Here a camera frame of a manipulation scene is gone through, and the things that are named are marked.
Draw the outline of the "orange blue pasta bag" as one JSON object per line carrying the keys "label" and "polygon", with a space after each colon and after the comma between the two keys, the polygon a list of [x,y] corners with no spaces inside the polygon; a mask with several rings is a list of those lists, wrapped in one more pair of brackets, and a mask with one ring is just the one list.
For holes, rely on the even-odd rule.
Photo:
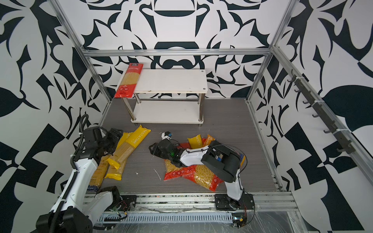
{"label": "orange blue pasta bag", "polygon": [[[214,141],[215,138],[210,136],[210,135],[207,135],[207,138],[202,138],[202,142],[203,142],[203,147],[205,146],[209,146],[211,144],[212,141]],[[246,160],[245,158],[245,155],[242,153],[242,151],[240,151],[239,149],[237,149],[240,157],[241,157],[241,164],[240,164],[240,167],[243,167],[244,165],[244,162]]]}

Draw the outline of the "yellow pastatime spaghetti package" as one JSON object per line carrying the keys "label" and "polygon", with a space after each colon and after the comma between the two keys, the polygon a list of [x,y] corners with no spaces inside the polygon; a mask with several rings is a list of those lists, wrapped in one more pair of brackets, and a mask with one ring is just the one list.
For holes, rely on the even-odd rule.
{"label": "yellow pastatime spaghetti package", "polygon": [[124,133],[115,152],[107,160],[109,165],[113,166],[116,170],[119,170],[121,164],[128,159],[150,132],[150,129],[144,128],[140,125],[134,132]]}

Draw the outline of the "red fusilli bag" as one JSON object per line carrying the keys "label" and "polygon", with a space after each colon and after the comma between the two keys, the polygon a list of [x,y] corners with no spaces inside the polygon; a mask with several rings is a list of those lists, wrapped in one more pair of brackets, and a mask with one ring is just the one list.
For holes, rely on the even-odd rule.
{"label": "red fusilli bag", "polygon": [[166,167],[166,174],[164,176],[164,181],[175,179],[175,178],[189,178],[195,172],[195,166],[189,167],[176,167],[171,163],[170,160],[164,160]]}
{"label": "red fusilli bag", "polygon": [[192,182],[215,192],[219,184],[223,183],[223,180],[218,178],[209,168],[205,165],[193,165],[184,168],[185,172],[183,177],[191,180]]}

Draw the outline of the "orange blue spaghetti package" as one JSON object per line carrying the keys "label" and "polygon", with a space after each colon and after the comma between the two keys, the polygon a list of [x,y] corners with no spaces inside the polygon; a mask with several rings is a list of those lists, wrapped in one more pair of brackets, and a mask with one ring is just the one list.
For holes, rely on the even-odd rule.
{"label": "orange blue spaghetti package", "polygon": [[109,167],[109,163],[107,162],[109,157],[109,155],[106,155],[101,158],[96,171],[91,177],[87,188],[87,193],[96,193],[100,189]]}

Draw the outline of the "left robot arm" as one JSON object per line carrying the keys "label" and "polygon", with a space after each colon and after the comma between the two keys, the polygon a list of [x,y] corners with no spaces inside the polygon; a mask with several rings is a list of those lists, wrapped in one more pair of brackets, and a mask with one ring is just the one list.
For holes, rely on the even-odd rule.
{"label": "left robot arm", "polygon": [[105,153],[113,153],[123,136],[123,130],[105,131],[90,127],[82,132],[84,146],[71,156],[72,173],[57,202],[49,213],[36,222],[39,233],[91,233],[105,210],[121,202],[116,186],[100,189],[94,200],[84,205],[85,195],[92,175]]}

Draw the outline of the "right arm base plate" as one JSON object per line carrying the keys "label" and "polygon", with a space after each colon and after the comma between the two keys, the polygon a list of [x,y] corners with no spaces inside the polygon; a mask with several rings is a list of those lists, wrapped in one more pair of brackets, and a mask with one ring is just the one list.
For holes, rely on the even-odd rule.
{"label": "right arm base plate", "polygon": [[227,194],[215,194],[215,208],[220,211],[253,210],[254,198],[252,194],[243,193],[241,199],[236,201]]}

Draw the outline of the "red spaghetti package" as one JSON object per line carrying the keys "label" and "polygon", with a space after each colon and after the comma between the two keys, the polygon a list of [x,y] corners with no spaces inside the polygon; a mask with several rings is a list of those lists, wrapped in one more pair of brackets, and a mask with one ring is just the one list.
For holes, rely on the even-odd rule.
{"label": "red spaghetti package", "polygon": [[143,69],[141,63],[130,63],[124,74],[114,98],[132,98]]}

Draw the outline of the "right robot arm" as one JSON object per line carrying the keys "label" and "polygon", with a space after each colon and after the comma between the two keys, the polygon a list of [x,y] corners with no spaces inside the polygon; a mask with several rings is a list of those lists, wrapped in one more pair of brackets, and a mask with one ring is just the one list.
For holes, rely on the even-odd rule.
{"label": "right robot arm", "polygon": [[182,149],[177,148],[170,139],[163,139],[149,146],[149,151],[154,156],[170,160],[177,168],[205,165],[225,182],[230,199],[237,202],[241,200],[244,193],[239,178],[241,157],[229,146],[214,140],[201,149]]}

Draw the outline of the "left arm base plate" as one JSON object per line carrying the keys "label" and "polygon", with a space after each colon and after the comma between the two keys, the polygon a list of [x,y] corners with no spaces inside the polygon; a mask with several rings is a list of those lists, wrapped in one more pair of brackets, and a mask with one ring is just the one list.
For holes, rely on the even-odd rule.
{"label": "left arm base plate", "polygon": [[131,211],[136,207],[137,195],[122,195],[120,202],[114,207],[118,211]]}

